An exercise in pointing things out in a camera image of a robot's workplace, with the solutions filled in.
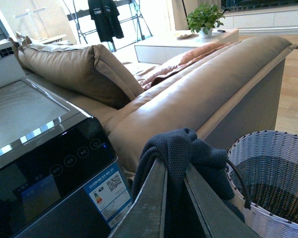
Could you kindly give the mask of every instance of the basket handle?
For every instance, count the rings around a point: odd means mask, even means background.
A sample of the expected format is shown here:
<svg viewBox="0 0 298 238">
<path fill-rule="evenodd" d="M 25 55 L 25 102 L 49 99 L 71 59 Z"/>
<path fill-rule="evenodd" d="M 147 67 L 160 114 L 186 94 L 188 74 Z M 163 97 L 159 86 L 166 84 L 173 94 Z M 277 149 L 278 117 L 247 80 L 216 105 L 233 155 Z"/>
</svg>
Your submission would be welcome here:
<svg viewBox="0 0 298 238">
<path fill-rule="evenodd" d="M 240 181 L 240 184 L 242 185 L 242 189 L 243 189 L 244 194 L 245 194 L 245 204 L 244 204 L 244 207 L 250 210 L 250 204 L 252 203 L 252 200 L 250 199 L 249 192 L 248 192 L 248 189 L 247 189 L 247 187 L 245 185 L 245 182 L 244 182 L 244 180 L 242 178 L 242 175 L 240 174 L 238 168 L 233 164 L 232 161 L 227 160 L 227 163 L 228 163 L 228 165 L 230 165 L 232 167 L 232 169 L 234 170 L 234 172 L 237 175 L 238 180 Z"/>
</svg>

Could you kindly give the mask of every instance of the white pot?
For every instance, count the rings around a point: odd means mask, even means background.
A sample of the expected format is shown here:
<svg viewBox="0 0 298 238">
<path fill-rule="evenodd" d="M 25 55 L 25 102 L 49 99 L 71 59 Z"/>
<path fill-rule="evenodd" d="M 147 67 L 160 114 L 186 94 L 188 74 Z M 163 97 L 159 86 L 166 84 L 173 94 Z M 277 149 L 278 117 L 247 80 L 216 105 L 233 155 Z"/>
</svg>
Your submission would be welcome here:
<svg viewBox="0 0 298 238">
<path fill-rule="evenodd" d="M 210 38 L 212 36 L 212 28 L 210 30 L 208 30 L 208 33 L 205 34 L 203 32 L 203 28 L 201 28 L 201 30 L 199 31 L 199 35 L 201 39 L 206 39 L 206 38 Z"/>
</svg>

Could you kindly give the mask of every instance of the sofa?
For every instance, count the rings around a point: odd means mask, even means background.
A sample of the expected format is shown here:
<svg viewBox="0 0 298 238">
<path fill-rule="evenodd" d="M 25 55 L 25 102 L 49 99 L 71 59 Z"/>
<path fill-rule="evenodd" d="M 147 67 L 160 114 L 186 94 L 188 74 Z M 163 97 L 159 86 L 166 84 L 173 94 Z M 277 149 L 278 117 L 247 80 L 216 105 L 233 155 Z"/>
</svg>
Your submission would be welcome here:
<svg viewBox="0 0 298 238">
<path fill-rule="evenodd" d="M 67 55 L 46 47 L 19 47 L 28 80 L 98 118 L 129 178 L 145 143 L 159 133 L 186 127 L 228 150 L 243 135 L 274 130 L 285 58 L 298 49 L 278 36 L 251 37 L 144 90 L 102 45 L 70 48 Z"/>
</svg>

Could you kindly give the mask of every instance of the qr code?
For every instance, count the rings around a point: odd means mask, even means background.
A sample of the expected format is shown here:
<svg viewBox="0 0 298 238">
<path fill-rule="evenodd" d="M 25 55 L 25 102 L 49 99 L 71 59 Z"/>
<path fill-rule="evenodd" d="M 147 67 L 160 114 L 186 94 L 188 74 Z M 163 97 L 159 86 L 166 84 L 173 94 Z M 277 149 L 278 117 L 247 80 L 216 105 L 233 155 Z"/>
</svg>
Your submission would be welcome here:
<svg viewBox="0 0 298 238">
<path fill-rule="evenodd" d="M 107 182 L 107 185 L 110 191 L 113 191 L 118 185 L 121 184 L 119 175 L 115 175 L 110 181 Z"/>
</svg>

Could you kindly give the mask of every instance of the wooden floor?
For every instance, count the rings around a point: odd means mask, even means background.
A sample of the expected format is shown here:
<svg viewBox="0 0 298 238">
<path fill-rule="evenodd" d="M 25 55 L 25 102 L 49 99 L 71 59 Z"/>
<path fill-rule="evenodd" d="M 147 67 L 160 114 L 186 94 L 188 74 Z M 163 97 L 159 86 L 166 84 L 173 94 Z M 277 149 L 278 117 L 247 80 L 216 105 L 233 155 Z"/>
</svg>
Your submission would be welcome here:
<svg viewBox="0 0 298 238">
<path fill-rule="evenodd" d="M 250 36 L 240 36 L 239 40 Z M 298 45 L 298 35 L 281 35 Z M 298 50 L 286 58 L 276 130 L 298 134 Z"/>
</svg>

